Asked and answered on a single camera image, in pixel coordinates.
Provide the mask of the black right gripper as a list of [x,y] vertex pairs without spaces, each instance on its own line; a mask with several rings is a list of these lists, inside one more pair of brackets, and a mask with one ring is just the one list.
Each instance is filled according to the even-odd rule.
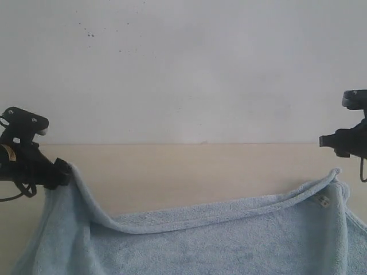
[[353,128],[341,128],[334,134],[319,137],[320,147],[336,148],[335,154],[341,158],[354,155],[366,158],[366,118]]

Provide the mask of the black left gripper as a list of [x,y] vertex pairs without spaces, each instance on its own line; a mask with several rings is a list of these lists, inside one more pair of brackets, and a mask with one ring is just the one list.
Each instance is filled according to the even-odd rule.
[[71,173],[68,162],[57,158],[53,164],[40,151],[38,143],[1,141],[1,181],[31,183],[55,190],[68,185]]

